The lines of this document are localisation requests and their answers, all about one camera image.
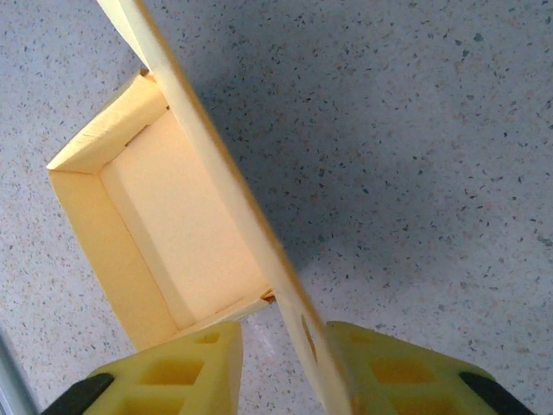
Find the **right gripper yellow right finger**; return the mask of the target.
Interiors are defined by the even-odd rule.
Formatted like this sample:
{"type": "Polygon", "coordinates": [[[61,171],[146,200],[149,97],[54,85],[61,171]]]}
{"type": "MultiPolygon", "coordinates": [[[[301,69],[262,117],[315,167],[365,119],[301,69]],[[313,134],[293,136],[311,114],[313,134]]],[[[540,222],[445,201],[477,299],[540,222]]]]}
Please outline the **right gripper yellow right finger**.
{"type": "Polygon", "coordinates": [[[349,322],[327,323],[348,415],[536,415],[484,369],[349,322]]]}

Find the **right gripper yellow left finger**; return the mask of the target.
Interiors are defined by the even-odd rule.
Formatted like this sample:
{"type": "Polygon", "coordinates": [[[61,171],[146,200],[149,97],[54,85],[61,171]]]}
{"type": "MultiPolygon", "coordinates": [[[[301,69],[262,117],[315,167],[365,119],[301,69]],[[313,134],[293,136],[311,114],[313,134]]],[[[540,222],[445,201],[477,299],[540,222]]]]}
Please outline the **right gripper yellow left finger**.
{"type": "Polygon", "coordinates": [[[243,365],[239,322],[99,367],[41,415],[238,415],[243,365]]]}

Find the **yellow paper box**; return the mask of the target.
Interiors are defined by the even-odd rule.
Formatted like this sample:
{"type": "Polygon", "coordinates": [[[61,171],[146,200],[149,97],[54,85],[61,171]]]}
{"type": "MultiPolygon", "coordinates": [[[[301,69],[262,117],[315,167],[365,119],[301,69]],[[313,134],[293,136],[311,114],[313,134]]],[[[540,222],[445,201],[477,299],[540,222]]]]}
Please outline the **yellow paper box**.
{"type": "Polygon", "coordinates": [[[137,349],[276,301],[329,415],[359,400],[278,238],[143,0],[97,0],[144,68],[48,176],[137,349]]]}

